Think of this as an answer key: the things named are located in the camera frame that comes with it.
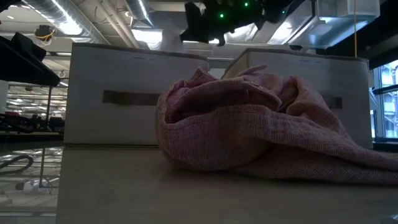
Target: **pink towel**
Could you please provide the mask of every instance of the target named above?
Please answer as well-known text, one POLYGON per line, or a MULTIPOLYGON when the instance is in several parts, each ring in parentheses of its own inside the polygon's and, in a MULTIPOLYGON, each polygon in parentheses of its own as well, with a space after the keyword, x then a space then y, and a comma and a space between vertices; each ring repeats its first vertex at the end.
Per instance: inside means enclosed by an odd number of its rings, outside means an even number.
POLYGON ((227 80, 198 69, 163 93, 156 125, 164 156, 196 171, 398 184, 397 160, 355 144, 321 95, 299 77, 259 73, 264 68, 227 80))

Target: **floor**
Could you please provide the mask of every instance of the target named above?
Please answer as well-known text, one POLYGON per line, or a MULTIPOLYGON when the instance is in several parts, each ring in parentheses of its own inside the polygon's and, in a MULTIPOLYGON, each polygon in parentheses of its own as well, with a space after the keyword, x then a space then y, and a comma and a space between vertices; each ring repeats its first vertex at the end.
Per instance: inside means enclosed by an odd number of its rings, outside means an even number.
MULTIPOLYGON (((33 145, 36 147, 11 152, 4 150, 0 154, 0 164, 21 155, 33 158, 32 165, 23 173, 0 175, 0 223, 55 223, 63 146, 33 145)), ((26 165, 26 159, 20 160, 0 172, 26 165)))

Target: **ceiling light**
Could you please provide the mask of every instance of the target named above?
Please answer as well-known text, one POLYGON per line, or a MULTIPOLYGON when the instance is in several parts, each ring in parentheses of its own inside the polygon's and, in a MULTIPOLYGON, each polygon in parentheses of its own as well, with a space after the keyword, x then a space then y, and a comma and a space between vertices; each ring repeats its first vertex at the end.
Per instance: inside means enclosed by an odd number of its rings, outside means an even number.
POLYGON ((137 30, 132 29, 131 32, 134 34, 138 41, 143 41, 148 44, 151 50, 159 49, 160 43, 162 42, 162 31, 161 30, 137 30))
POLYGON ((0 212, 0 217, 31 217, 33 212, 0 212))
MULTIPOLYGON (((214 39, 209 41, 209 44, 218 44, 220 41, 218 39, 214 39)), ((197 41, 191 41, 191 40, 184 40, 183 43, 201 43, 197 41)))
POLYGON ((71 56, 72 53, 69 53, 69 52, 57 52, 57 55, 58 56, 71 56))
POLYGON ((55 217, 55 215, 55 212, 44 212, 40 214, 41 217, 55 217))

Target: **pipe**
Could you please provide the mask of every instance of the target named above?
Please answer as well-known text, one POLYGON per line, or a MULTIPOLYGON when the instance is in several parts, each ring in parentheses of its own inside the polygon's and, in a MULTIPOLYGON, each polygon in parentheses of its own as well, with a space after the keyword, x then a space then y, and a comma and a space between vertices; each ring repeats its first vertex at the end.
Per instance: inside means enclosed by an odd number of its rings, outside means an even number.
POLYGON ((49 119, 50 119, 50 105, 51 105, 51 92, 52 92, 52 87, 50 86, 49 88, 49 98, 47 100, 47 110, 45 112, 45 128, 48 128, 49 126, 49 119))
MULTIPOLYGON (((34 36, 35 34, 32 32, 18 32, 24 36, 34 36)), ((15 32, 0 32, 0 36, 2 37, 13 37, 15 32)), ((91 37, 88 36, 81 36, 81 35, 66 35, 63 33, 56 33, 53 35, 56 38, 65 38, 65 39, 76 39, 76 40, 90 40, 91 37)))
POLYGON ((92 43, 109 44, 71 0, 24 0, 24 2, 66 35, 87 36, 91 38, 92 43))
POLYGON ((148 6, 145 0, 126 0, 126 3, 127 8, 131 13, 131 16, 135 20, 141 21, 148 26, 154 28, 152 21, 149 19, 148 6))
POLYGON ((132 44, 134 44, 134 46, 136 48, 139 48, 138 41, 136 40, 136 38, 132 34, 131 29, 127 29, 126 25, 124 24, 126 21, 124 21, 124 20, 122 20, 120 18, 119 14, 116 12, 116 10, 114 10, 114 7, 112 6, 112 4, 108 0, 102 0, 102 2, 104 3, 105 7, 107 7, 109 9, 109 11, 111 12, 112 16, 119 23, 119 25, 122 28, 122 30, 124 31, 124 33, 131 40, 132 44))
POLYGON ((100 0, 95 1, 95 4, 98 7, 98 9, 104 14, 105 18, 109 21, 109 23, 112 25, 113 29, 115 29, 116 32, 119 34, 119 36, 122 38, 124 43, 126 43, 127 46, 129 47, 134 47, 134 44, 126 37, 125 33, 114 23, 111 16, 105 10, 104 6, 100 3, 100 0))

